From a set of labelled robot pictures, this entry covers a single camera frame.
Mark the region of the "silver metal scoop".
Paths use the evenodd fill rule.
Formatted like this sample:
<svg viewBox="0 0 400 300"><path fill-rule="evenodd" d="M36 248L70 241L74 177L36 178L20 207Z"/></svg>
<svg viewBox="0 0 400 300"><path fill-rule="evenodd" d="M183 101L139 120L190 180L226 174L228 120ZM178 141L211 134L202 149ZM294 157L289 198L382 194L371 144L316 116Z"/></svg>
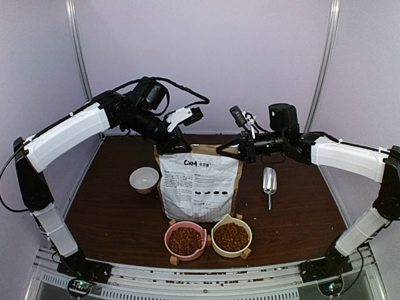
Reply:
<svg viewBox="0 0 400 300"><path fill-rule="evenodd" d="M268 210L272 209L272 195L277 191L277 174L271 167L265 167L262 175L262 190L268 195Z"/></svg>

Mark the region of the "brown pet food bag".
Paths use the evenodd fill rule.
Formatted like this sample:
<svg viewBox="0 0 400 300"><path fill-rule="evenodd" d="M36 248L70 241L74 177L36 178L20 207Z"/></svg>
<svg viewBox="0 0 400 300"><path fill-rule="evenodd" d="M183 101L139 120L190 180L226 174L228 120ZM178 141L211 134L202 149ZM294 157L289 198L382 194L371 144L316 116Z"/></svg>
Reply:
<svg viewBox="0 0 400 300"><path fill-rule="evenodd" d="M234 215L243 162L218 155L216 145L191 147L191 152L163 155L154 149L163 213L169 219L196 223L216 223Z"/></svg>

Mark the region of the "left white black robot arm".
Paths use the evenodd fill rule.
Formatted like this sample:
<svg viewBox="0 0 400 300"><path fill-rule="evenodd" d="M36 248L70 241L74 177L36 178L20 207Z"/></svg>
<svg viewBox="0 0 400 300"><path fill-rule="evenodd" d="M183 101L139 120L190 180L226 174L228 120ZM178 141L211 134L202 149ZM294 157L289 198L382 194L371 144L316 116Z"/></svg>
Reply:
<svg viewBox="0 0 400 300"><path fill-rule="evenodd" d="M198 101L173 112L157 112L161 101L170 99L165 83L196 96ZM44 229L61 257L66 258L66 268L77 278L86 276L90 265L56 208L44 170L85 140L117 126L154 141L159 154L189 152L191 147L179 125L197 119L198 104L209 104L209 99L170 79L142 77L105 91L35 135L14 141L11 159L24 209Z"/></svg>

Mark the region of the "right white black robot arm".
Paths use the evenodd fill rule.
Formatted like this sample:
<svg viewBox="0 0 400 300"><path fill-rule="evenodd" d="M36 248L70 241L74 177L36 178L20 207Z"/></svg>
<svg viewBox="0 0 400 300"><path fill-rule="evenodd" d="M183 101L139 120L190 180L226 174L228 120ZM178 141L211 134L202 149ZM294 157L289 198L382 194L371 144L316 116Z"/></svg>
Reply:
<svg viewBox="0 0 400 300"><path fill-rule="evenodd" d="M232 107L229 112L244 130L216 152L245 163L255 162L258 155L282 153L299 163L341 169L381 185L371 207L338 237L321 261L323 274L333 276L344 266L344 257L399 220L399 147L376 149L344 142L322 131L301 133L293 105L272 104L268 110L271 129L265 131L252 114Z"/></svg>

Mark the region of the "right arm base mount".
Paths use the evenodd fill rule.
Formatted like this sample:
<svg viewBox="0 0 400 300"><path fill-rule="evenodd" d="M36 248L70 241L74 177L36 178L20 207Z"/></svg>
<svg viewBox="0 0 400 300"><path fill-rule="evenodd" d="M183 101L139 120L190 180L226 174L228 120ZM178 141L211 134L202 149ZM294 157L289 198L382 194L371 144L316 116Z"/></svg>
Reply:
<svg viewBox="0 0 400 300"><path fill-rule="evenodd" d="M353 270L349 256L343 256L334 245L330 245L321 259L304 261L299 265L299 271L304 283L318 281Z"/></svg>

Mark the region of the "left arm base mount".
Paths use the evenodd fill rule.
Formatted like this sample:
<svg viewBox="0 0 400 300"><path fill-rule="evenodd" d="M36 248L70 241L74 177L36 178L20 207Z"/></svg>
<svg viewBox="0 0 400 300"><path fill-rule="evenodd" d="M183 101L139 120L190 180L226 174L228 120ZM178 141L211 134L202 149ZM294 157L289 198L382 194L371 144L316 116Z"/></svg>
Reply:
<svg viewBox="0 0 400 300"><path fill-rule="evenodd" d="M61 256L57 266L57 272L74 278L90 280L95 283L108 283L112 266L105 262L97 262L86 259L84 253L79 250L71 256Z"/></svg>

